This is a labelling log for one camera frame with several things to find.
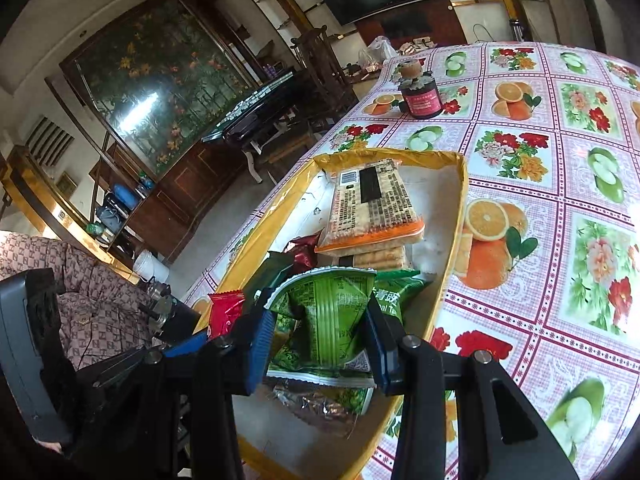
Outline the silver foil snack bag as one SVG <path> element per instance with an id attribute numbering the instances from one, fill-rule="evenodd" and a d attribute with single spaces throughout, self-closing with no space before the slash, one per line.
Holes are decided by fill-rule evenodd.
<path id="1" fill-rule="evenodd" d="M 291 390 L 284 385 L 272 389 L 273 396 L 295 417 L 325 434 L 348 438 L 358 416 L 319 390 Z"/>

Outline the large floral wall painting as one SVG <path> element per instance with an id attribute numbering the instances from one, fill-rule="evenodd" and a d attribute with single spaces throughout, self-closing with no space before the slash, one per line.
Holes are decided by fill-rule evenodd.
<path id="1" fill-rule="evenodd" d="M 61 68 L 156 178 L 256 87 L 189 0 L 146 0 L 84 41 Z"/>

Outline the dark wooden chair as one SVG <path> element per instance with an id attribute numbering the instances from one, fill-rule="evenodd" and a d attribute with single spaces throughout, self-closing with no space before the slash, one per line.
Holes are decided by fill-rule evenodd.
<path id="1" fill-rule="evenodd" d="M 303 32 L 292 44 L 324 103 L 324 114 L 337 122 L 358 100 L 331 47 L 326 25 Z"/>

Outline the steel thermos bottle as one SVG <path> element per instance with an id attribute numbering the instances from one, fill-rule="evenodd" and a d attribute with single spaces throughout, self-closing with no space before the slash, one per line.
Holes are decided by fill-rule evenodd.
<path id="1" fill-rule="evenodd" d="M 525 40 L 525 27 L 517 18 L 511 18 L 510 27 L 515 41 L 522 42 Z"/>

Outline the dark green packet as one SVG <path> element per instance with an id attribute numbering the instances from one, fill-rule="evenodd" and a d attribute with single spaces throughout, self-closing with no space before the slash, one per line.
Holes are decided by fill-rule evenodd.
<path id="1" fill-rule="evenodd" d="M 294 256 L 284 252 L 268 252 L 267 258 L 242 288 L 244 307 L 249 308 L 266 288 L 275 289 L 293 272 Z"/>

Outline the floral fruit tablecloth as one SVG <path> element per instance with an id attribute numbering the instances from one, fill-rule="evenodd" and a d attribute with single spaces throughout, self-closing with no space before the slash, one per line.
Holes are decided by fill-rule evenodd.
<path id="1" fill-rule="evenodd" d="M 420 63 L 442 112 L 419 120 L 386 96 L 390 62 L 317 154 L 352 148 L 456 151 L 470 178 L 462 254 L 434 328 L 439 349 L 486 347 L 552 426 L 603 387 L 570 441 L 596 478 L 639 414 L 639 70 L 559 44 L 437 49 Z"/>

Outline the dark red gold snack bag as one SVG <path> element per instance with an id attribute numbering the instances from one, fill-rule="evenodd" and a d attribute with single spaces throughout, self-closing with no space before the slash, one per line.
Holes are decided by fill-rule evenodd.
<path id="1" fill-rule="evenodd" d="M 293 238 L 284 248 L 287 255 L 293 257 L 292 272 L 301 274 L 318 266 L 316 247 L 321 232 Z"/>

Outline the person in brown patterned jacket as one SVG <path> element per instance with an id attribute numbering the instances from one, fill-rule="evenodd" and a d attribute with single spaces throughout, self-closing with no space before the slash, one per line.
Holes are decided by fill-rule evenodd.
<path id="1" fill-rule="evenodd" d="M 148 318 L 139 309 L 150 303 L 143 290 L 62 240 L 1 233 L 2 278 L 47 268 L 54 275 L 62 347 L 75 370 L 152 346 Z"/>

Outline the white plastic bag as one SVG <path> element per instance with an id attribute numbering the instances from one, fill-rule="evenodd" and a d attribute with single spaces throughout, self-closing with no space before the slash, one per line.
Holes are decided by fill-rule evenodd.
<path id="1" fill-rule="evenodd" d="M 361 68 L 382 66 L 385 61 L 395 56 L 397 51 L 390 40 L 384 36 L 377 36 L 367 47 L 358 52 L 358 65 Z"/>

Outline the green wrinkled snack bag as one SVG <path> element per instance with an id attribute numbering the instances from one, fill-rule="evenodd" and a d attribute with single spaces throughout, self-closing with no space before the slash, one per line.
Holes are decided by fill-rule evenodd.
<path id="1" fill-rule="evenodd" d="M 376 272 L 322 266 L 280 285 L 267 302 L 277 315 L 280 348 L 267 367 L 273 379 L 337 387 L 372 388 L 374 379 L 360 324 L 372 295 L 401 321 L 413 298 L 433 283 L 418 270 Z"/>

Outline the yellow green pea snack bag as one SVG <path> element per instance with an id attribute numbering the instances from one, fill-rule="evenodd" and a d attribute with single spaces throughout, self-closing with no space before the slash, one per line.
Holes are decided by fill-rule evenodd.
<path id="1" fill-rule="evenodd" d="M 367 413 L 373 393 L 373 388 L 338 388 L 335 401 L 349 413 L 360 416 Z"/>

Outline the orange cracker pack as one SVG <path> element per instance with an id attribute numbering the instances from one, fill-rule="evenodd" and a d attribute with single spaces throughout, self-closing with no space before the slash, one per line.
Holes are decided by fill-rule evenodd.
<path id="1" fill-rule="evenodd" d="M 316 252 L 332 258 L 392 249 L 422 240 L 425 222 L 411 203 L 400 162 L 386 158 L 339 171 L 329 220 Z"/>

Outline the small red snack packet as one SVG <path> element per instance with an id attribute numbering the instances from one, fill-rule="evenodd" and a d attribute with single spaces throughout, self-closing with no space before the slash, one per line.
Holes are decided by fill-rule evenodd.
<path id="1" fill-rule="evenodd" d="M 242 290 L 215 292 L 209 295 L 212 308 L 208 320 L 208 336 L 215 339 L 230 333 L 233 324 L 243 312 L 244 294 Z"/>

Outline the small cork-top jar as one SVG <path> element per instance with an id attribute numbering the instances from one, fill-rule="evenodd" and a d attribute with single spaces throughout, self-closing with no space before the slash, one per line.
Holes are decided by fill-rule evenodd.
<path id="1" fill-rule="evenodd" d="M 398 65 L 398 73 L 401 79 L 416 79 L 423 74 L 423 65 L 419 60 L 408 60 Z"/>

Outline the black glossy side table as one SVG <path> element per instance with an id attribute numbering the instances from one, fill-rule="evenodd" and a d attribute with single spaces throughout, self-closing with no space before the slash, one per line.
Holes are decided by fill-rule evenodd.
<path id="1" fill-rule="evenodd" d="M 270 128 L 297 104 L 307 89 L 307 82 L 306 70 L 287 70 L 236 104 L 201 137 L 201 141 L 244 148 L 262 129 Z"/>

